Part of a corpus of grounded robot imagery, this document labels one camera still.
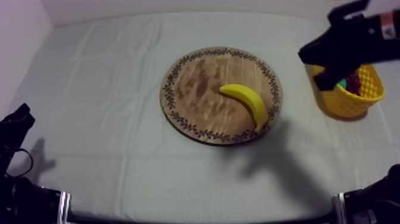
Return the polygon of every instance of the round wooden tray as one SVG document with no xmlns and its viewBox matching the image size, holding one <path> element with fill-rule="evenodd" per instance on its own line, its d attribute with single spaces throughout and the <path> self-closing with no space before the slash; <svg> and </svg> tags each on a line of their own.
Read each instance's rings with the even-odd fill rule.
<svg viewBox="0 0 400 224">
<path fill-rule="evenodd" d="M 261 95 L 268 121 L 255 133 L 252 112 L 219 93 L 225 84 L 242 84 Z M 252 54 L 214 47 L 191 52 L 167 72 L 160 91 L 161 108 L 182 134 L 213 145 L 250 141 L 266 133 L 282 107 L 282 87 L 274 71 Z"/>
</svg>

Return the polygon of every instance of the green object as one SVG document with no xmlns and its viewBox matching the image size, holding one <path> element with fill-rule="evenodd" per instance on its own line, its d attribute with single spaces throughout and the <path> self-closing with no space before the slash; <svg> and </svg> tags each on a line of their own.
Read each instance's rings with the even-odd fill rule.
<svg viewBox="0 0 400 224">
<path fill-rule="evenodd" d="M 339 85 L 340 85 L 341 87 L 343 87 L 344 89 L 346 89 L 346 87 L 347 87 L 346 79 L 342 79 L 342 80 L 339 82 Z"/>
</svg>

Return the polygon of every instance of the plastic basket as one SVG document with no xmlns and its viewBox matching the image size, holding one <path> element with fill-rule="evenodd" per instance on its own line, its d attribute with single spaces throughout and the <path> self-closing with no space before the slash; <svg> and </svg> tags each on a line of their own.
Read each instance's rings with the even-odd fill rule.
<svg viewBox="0 0 400 224">
<path fill-rule="evenodd" d="M 324 67 L 312 66 L 312 76 L 323 72 L 324 69 Z M 322 104 L 320 106 L 323 110 L 339 117 L 354 118 L 362 116 L 369 107 L 385 96 L 385 88 L 372 65 L 361 66 L 357 73 L 361 82 L 361 96 L 352 94 L 342 86 L 336 85 L 332 91 L 319 92 L 318 103 Z"/>
</svg>

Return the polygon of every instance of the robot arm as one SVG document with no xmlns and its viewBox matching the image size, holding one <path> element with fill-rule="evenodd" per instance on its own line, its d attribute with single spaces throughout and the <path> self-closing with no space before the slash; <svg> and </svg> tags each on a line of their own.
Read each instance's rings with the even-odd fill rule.
<svg viewBox="0 0 400 224">
<path fill-rule="evenodd" d="M 400 10 L 345 18 L 365 10 L 368 3 L 360 0 L 334 8 L 328 15 L 330 28 L 300 49 L 303 63 L 326 68 L 314 78 L 321 91 L 333 89 L 362 64 L 400 58 Z"/>
</svg>

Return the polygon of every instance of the yellow banana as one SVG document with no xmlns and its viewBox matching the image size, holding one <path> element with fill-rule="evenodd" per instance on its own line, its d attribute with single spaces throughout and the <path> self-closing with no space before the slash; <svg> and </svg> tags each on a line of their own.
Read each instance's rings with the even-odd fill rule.
<svg viewBox="0 0 400 224">
<path fill-rule="evenodd" d="M 240 84 L 228 84 L 220 87 L 220 92 L 230 97 L 242 101 L 248 105 L 253 112 L 253 118 L 256 122 L 256 128 L 254 131 L 260 132 L 263 125 L 267 122 L 268 114 L 265 109 L 263 99 L 247 86 Z"/>
</svg>

